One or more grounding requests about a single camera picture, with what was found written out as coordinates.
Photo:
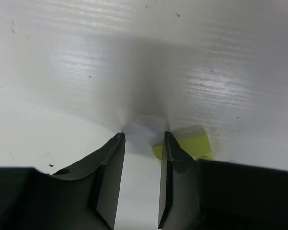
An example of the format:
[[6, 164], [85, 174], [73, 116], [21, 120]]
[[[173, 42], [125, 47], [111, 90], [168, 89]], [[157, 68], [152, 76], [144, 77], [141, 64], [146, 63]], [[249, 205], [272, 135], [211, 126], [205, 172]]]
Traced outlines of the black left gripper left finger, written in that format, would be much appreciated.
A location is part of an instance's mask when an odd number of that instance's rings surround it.
[[125, 155], [117, 133], [54, 174], [0, 167], [0, 230], [111, 230]]

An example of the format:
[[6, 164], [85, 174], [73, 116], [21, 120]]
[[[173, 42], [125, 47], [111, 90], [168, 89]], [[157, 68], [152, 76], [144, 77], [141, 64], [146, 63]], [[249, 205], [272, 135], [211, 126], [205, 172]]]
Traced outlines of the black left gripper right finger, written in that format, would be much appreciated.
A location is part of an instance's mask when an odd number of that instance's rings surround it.
[[288, 230], [288, 171], [195, 160], [166, 132], [158, 228]]

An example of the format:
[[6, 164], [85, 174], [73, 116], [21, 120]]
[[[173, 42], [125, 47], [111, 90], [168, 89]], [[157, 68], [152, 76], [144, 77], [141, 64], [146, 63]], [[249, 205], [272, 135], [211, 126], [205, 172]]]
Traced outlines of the lime green sloped lego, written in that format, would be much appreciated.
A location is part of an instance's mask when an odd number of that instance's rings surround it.
[[193, 159], [213, 160], [209, 137], [201, 125], [171, 131], [180, 147]]

